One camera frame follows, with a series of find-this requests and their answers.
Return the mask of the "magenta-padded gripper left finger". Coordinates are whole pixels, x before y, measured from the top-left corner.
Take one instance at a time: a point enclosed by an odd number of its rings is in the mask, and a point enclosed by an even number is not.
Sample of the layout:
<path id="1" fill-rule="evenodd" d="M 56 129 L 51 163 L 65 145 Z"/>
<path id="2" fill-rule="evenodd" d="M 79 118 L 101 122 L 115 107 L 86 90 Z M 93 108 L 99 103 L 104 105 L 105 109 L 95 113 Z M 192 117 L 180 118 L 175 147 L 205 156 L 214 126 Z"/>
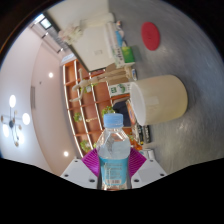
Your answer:
<path id="1" fill-rule="evenodd" d="M 96 189 L 100 164 L 96 150 L 91 150 L 82 159 L 73 159 L 61 177 L 84 188 Z"/>

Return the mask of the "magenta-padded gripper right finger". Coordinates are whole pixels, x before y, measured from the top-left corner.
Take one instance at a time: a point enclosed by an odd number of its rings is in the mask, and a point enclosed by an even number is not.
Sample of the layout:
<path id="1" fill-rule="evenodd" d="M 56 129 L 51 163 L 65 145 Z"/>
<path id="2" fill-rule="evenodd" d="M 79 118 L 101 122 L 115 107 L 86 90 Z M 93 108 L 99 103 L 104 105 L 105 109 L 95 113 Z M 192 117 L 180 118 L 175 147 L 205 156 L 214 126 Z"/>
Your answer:
<path id="1" fill-rule="evenodd" d="M 132 189 L 143 187 L 166 176 L 166 172 L 155 159 L 152 149 L 131 149 L 128 161 L 130 186 Z"/>

